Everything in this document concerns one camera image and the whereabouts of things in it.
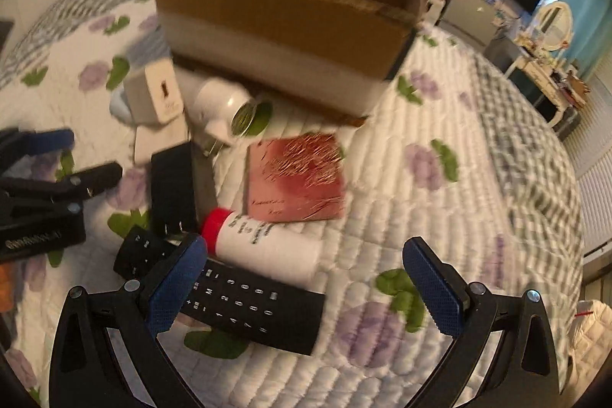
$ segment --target cardboard box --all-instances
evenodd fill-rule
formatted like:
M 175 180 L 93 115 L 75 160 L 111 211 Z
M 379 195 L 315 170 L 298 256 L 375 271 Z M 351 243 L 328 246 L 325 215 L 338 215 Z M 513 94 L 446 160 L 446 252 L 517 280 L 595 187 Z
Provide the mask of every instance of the cardboard box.
M 378 102 L 422 12 L 422 0 L 156 2 L 174 55 L 347 118 Z

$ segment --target blue gripper pad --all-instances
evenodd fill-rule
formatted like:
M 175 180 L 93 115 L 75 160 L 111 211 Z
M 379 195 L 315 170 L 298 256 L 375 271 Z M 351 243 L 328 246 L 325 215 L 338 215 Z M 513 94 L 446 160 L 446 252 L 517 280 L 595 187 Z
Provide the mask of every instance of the blue gripper pad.
M 70 149 L 75 143 L 75 134 L 69 128 L 31 133 L 26 139 L 24 153 L 28 156 Z
M 196 237 L 149 300 L 146 324 L 156 336 L 172 327 L 195 281 L 206 265 L 206 242 Z
M 418 247 L 417 241 L 420 240 L 420 237 L 412 237 L 404 244 L 404 269 L 423 298 L 438 330 L 456 339 L 463 331 L 463 306 L 436 264 Z

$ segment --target curtain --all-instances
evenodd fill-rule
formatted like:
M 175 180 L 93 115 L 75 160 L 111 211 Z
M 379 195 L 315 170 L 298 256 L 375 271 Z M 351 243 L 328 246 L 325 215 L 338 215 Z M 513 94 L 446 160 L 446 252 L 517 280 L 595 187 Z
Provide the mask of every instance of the curtain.
M 560 0 L 571 8 L 574 37 L 564 56 L 578 60 L 582 79 L 588 79 L 612 45 L 612 0 Z

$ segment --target red cap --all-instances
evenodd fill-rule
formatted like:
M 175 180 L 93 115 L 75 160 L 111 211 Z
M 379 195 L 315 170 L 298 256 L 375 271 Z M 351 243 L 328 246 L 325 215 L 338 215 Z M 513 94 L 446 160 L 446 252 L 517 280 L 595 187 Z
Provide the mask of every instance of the red cap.
M 226 210 L 225 208 L 215 208 L 210 212 L 206 221 L 204 221 L 204 225 L 202 226 L 202 237 L 204 237 L 206 241 L 206 248 L 208 249 L 208 254 L 211 256 L 215 256 L 216 238 L 219 236 L 221 227 L 225 220 L 227 220 L 227 217 L 232 213 L 233 211 Z

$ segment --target metal screw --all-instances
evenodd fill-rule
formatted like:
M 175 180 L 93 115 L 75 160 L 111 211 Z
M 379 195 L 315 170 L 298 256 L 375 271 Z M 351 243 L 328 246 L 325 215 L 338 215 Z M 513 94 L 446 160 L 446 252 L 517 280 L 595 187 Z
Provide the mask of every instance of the metal screw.
M 124 285 L 123 288 L 127 291 L 127 292 L 134 292 L 137 291 L 140 288 L 140 282 L 137 281 L 136 279 L 132 279 L 132 280 L 128 280 Z
M 68 296 L 72 299 L 80 298 L 83 295 L 83 288 L 81 286 L 76 286 L 68 291 Z
M 480 282 L 472 282 L 469 285 L 469 290 L 478 296 L 482 296 L 487 291 L 487 288 Z
M 531 289 L 530 291 L 527 291 L 527 299 L 537 303 L 540 301 L 540 293 Z
M 71 202 L 68 204 L 68 211 L 73 214 L 77 214 L 81 211 L 81 207 L 77 203 Z

